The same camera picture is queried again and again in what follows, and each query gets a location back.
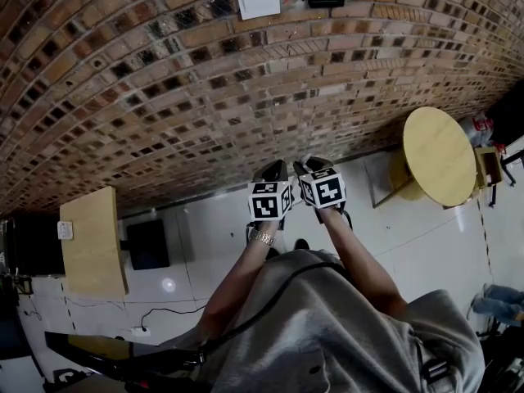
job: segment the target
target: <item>table leg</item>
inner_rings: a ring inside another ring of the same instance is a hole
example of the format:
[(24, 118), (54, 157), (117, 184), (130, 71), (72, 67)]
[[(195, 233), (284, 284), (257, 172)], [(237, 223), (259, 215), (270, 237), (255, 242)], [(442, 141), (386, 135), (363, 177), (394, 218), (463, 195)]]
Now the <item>table leg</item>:
[(388, 195), (384, 196), (379, 202), (373, 204), (373, 208), (378, 208), (381, 206), (384, 202), (389, 201), (392, 197), (394, 197), (397, 193), (402, 191), (405, 187), (411, 184), (411, 182), (414, 181), (413, 176), (410, 176), (407, 181), (402, 183), (397, 189), (395, 189), (393, 192), (389, 193)]

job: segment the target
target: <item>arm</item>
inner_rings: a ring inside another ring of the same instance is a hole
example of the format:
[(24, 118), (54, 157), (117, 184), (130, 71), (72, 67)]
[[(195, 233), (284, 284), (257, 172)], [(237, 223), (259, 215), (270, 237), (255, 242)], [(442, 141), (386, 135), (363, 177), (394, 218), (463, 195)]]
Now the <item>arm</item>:
[[(278, 221), (265, 221), (259, 230), (274, 237)], [(269, 246), (258, 240), (250, 241), (237, 263), (220, 283), (207, 302), (199, 325), (209, 337), (218, 337), (246, 301), (253, 282), (264, 265)]]
[(401, 312), (407, 303), (400, 296), (399, 289), (387, 271), (360, 243), (338, 211), (325, 208), (318, 210), (318, 213), (355, 288), (378, 311), (389, 315)]

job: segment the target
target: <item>wristwatch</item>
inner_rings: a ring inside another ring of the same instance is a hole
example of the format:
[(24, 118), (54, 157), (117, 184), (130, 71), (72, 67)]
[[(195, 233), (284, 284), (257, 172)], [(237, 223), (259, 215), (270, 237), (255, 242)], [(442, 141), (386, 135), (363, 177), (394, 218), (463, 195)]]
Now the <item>wristwatch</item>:
[(273, 247), (275, 244), (275, 238), (267, 233), (261, 232), (256, 228), (251, 230), (251, 235), (249, 236), (249, 241), (258, 240), (259, 242), (265, 243), (269, 247)]

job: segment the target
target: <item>round wooden table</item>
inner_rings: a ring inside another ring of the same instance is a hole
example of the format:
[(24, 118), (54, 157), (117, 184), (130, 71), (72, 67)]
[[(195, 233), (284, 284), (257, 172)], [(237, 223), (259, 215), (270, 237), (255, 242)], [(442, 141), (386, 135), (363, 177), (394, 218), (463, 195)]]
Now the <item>round wooden table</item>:
[(440, 109), (425, 106), (404, 126), (404, 153), (420, 188), (443, 206), (463, 204), (472, 194), (477, 164), (460, 125)]

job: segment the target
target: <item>wooden table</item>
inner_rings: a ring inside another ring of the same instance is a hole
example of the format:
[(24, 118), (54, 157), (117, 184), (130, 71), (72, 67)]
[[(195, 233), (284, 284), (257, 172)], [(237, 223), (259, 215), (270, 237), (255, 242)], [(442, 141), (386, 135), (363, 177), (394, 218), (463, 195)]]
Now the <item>wooden table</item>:
[(413, 180), (443, 206), (458, 206), (470, 197), (477, 175), (475, 155), (465, 132), (451, 116), (429, 106), (416, 109), (405, 123), (403, 146), (411, 176), (373, 208)]
[(73, 223), (73, 239), (61, 241), (69, 289), (87, 296), (127, 294), (115, 189), (104, 187), (64, 204), (60, 220)]

